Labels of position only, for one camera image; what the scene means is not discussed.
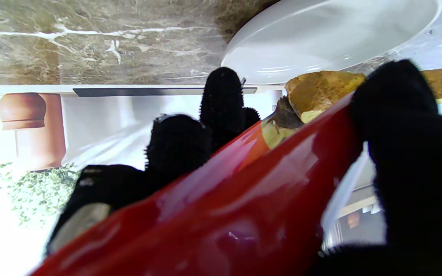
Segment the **white plate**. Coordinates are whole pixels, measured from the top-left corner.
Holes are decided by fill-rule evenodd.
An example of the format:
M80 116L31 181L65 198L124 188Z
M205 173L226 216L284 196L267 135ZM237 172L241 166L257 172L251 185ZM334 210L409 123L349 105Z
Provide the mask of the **white plate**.
M247 84L342 70L407 42L441 10L442 0L282 0L238 31L221 65Z

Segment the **green plant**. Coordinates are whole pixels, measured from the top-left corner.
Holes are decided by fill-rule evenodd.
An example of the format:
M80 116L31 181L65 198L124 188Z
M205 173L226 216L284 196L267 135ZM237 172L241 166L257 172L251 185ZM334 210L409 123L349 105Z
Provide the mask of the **green plant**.
M41 227L55 220L68 201L79 171L73 164L17 175L12 163L0 161L0 189L10 195L13 211L20 216L20 225L38 223Z

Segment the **gloved hand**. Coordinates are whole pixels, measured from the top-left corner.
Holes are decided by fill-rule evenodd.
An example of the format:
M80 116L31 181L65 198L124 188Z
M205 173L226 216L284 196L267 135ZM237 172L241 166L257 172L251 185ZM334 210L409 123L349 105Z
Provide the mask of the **gloved hand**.
M320 253L312 274L442 274L442 116L410 61L378 68L354 93L351 117L376 166L386 245Z

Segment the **white wall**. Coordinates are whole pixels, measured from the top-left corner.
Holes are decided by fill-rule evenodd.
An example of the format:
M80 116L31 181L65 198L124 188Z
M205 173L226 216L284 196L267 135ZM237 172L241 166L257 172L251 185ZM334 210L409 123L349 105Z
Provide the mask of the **white wall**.
M246 94L246 107L262 118L272 113L278 97L267 93ZM128 164L144 168L144 149L149 144L153 120L163 113L183 113L198 119L201 95L139 97L63 97L66 156L63 163Z

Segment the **terracotta pot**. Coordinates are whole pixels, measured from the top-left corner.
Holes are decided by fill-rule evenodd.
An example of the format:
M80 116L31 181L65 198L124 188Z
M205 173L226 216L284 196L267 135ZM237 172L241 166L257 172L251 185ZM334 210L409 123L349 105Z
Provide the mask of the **terracotta pot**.
M0 100L3 130L44 127L46 105L38 93L6 94Z
M47 106L45 126L15 132L18 161L27 171L60 167L66 154L61 96L39 95Z

